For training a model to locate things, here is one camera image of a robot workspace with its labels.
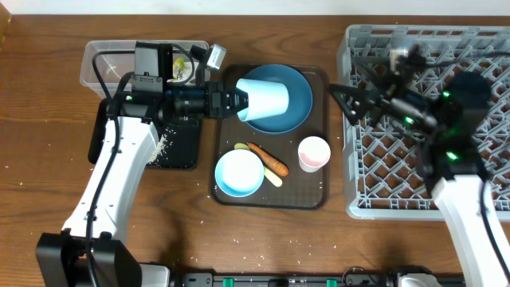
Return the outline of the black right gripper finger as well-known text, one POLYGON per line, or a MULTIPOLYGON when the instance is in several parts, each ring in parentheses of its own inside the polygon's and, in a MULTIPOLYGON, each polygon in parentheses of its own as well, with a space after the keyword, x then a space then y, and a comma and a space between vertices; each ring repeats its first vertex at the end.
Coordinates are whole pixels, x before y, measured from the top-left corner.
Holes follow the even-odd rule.
POLYGON ((378 90, 363 90, 346 85, 330 84, 328 91, 341 108, 375 105, 379 98, 378 90))
POLYGON ((366 116, 369 125, 375 127, 390 109, 390 101, 383 96, 344 96, 344 115, 351 125, 357 124, 366 116))

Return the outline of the light blue cup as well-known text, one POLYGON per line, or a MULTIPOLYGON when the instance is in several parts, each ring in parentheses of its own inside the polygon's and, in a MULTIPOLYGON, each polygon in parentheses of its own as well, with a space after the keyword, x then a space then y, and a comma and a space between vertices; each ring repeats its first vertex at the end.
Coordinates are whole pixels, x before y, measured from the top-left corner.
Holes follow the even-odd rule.
POLYGON ((288 109, 288 90, 281 83, 241 78, 237 81, 236 88, 248 93, 248 119, 240 121, 279 116, 288 109))

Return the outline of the silver green snack wrapper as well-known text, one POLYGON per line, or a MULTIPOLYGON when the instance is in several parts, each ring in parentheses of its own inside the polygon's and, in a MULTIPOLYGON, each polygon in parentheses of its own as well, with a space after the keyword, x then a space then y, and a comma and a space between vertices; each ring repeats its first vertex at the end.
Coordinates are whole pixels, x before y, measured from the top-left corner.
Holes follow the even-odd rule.
POLYGON ((174 61, 172 69, 174 81, 183 81, 186 78, 186 62, 182 57, 174 61))

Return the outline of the light blue bowl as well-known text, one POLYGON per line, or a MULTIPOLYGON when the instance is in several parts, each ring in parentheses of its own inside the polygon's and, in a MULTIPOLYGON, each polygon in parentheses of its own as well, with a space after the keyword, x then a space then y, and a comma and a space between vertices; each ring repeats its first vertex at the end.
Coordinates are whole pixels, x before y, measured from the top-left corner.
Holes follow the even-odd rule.
POLYGON ((234 198, 247 197, 256 192, 264 177, 264 166, 258 156, 241 149, 225 153, 214 169, 214 179, 219 189, 234 198))

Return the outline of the white rice pile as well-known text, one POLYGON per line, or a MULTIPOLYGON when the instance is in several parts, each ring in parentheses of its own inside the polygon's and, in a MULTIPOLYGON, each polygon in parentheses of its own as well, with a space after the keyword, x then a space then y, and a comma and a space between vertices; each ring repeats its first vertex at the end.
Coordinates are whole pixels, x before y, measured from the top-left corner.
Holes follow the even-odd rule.
POLYGON ((174 128, 166 128, 156 145, 155 151, 152 153, 147 164, 149 166, 158 166, 168 159, 169 149, 173 146, 174 136, 177 134, 174 128))

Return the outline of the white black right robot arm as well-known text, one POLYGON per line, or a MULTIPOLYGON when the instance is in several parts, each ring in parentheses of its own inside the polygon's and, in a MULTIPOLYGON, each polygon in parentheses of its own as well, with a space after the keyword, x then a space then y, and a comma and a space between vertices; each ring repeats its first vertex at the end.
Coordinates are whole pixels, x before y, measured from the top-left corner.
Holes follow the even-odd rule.
POLYGON ((509 243, 496 215, 490 174, 473 140, 488 115, 490 84, 479 74, 460 72, 440 96, 429 98, 408 87, 416 73, 434 67, 419 53, 377 59, 388 68, 381 76, 371 71, 369 58, 352 62, 373 87, 329 86, 347 121, 357 124, 369 116, 375 126, 387 116, 423 135, 417 144, 418 174, 448 227, 465 284, 507 286, 509 243))

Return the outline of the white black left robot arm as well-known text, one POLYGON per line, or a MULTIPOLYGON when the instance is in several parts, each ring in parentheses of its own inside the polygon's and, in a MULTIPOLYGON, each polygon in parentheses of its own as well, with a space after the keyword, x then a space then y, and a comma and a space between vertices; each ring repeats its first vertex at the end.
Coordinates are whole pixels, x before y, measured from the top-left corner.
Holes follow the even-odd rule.
POLYGON ((96 118, 88 185, 61 232, 43 233, 36 258, 47 286, 168 286, 171 269, 141 263, 125 238, 144 169, 159 130, 188 118, 225 119, 248 105, 248 95, 206 81, 221 68, 226 50, 163 41, 139 41, 135 67, 115 92, 106 92, 96 118))

